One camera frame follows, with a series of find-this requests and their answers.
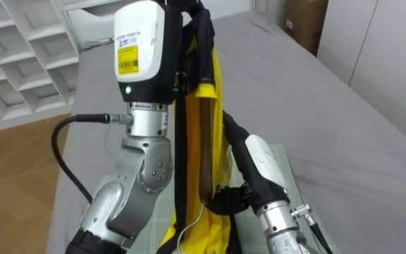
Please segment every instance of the bed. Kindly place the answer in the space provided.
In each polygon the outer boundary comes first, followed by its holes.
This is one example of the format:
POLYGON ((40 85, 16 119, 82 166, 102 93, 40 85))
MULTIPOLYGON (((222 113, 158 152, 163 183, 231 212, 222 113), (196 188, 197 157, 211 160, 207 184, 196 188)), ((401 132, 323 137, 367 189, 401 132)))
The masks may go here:
MULTIPOLYGON (((214 27, 225 110, 251 133, 284 146, 301 194, 337 247, 343 253, 406 253, 406 137, 258 13, 218 19, 214 27)), ((73 105, 74 114, 106 112, 125 112, 112 45, 80 56, 73 105)), ((121 126, 71 125, 64 157, 89 189, 113 171, 123 132, 121 126)), ((64 252, 86 207, 61 174, 47 253, 64 252)), ((157 207, 154 223, 136 242, 149 249, 133 253, 153 253, 160 243, 173 206, 157 207)), ((262 243, 244 250, 264 252, 262 243)))

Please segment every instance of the cardboard box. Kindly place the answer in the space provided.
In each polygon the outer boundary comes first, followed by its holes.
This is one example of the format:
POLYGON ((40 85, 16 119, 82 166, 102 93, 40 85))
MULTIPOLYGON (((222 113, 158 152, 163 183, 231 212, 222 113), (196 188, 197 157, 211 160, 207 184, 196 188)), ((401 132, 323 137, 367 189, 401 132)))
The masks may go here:
POLYGON ((286 0, 285 31, 316 56, 328 0, 286 0))

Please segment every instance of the barcode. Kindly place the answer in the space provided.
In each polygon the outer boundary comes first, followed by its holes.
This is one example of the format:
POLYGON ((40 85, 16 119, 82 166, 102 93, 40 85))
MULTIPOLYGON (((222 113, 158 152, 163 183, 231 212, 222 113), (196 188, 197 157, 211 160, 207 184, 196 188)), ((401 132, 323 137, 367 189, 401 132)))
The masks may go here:
POLYGON ((120 65, 121 65, 120 66, 121 68, 138 67, 139 66, 139 61, 138 60, 127 61, 127 62, 120 63, 120 65))

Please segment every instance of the yellow label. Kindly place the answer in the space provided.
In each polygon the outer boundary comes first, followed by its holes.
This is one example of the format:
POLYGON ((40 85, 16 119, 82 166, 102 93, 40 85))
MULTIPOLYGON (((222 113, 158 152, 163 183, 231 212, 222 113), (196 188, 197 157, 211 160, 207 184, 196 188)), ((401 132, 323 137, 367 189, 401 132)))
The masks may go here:
POLYGON ((139 73, 139 52, 137 46, 126 47, 118 50, 118 73, 139 73))

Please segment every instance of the yellow cloth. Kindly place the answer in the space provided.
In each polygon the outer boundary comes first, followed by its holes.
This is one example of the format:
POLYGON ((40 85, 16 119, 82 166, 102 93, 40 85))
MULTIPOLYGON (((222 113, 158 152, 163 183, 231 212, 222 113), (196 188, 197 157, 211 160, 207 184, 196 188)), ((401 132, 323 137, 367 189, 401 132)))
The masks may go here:
MULTIPOLYGON (((212 178, 213 191, 217 186, 227 186, 231 175, 231 158, 228 154, 228 143, 223 135, 223 89, 222 78, 216 50, 213 49, 214 77, 216 85, 199 84, 197 91, 186 97, 187 107, 187 218, 186 226, 197 220, 201 210, 199 199, 199 164, 200 164, 200 124, 199 98, 211 99, 213 116, 212 128, 212 178)), ((176 214, 173 213, 170 226, 162 244, 175 234, 173 225, 176 214)), ((187 254, 204 254, 226 252, 230 236, 229 216, 219 216, 204 208, 200 221, 185 233, 181 240, 181 250, 187 254)))

